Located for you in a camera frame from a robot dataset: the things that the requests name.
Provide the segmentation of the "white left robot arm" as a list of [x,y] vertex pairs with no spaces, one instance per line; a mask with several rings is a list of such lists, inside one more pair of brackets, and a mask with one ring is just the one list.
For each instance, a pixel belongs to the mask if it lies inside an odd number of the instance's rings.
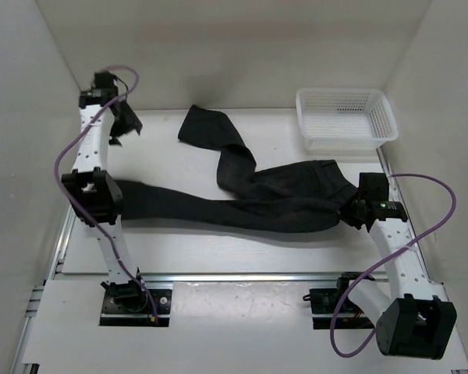
[[87,226],[87,235],[96,239],[108,269],[106,290],[120,292],[121,303],[131,312],[144,309],[148,293],[135,285],[139,269],[132,260],[122,233],[123,196],[108,173],[110,133],[115,124],[112,109],[106,108],[116,95],[110,90],[91,89],[80,94],[82,138],[70,173],[61,183],[75,199],[72,207]]

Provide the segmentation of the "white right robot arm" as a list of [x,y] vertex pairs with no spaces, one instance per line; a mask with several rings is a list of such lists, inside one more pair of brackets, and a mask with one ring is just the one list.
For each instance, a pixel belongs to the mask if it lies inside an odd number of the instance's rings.
[[399,202],[355,200],[346,211],[365,227],[379,263],[335,291],[335,313],[358,307],[374,326],[385,356],[442,359],[456,323],[456,308],[442,301],[421,266],[416,239],[408,239],[406,211]]

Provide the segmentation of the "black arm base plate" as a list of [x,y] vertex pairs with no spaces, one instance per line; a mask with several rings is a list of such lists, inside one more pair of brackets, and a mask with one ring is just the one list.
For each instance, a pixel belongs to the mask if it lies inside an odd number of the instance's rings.
[[105,292],[99,318],[100,326],[130,326],[130,327],[168,327],[172,308],[172,289],[150,289],[157,308],[158,317],[154,318],[151,303],[147,295],[136,302],[117,302]]

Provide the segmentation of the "black trousers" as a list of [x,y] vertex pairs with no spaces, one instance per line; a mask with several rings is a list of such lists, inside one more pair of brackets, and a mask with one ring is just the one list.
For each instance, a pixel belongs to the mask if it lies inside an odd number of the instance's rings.
[[220,153],[216,182],[231,200],[199,196],[119,179],[123,220],[154,218],[277,233],[309,233],[336,226],[339,211],[358,193],[334,160],[301,161],[258,171],[229,117],[193,105],[179,141]]

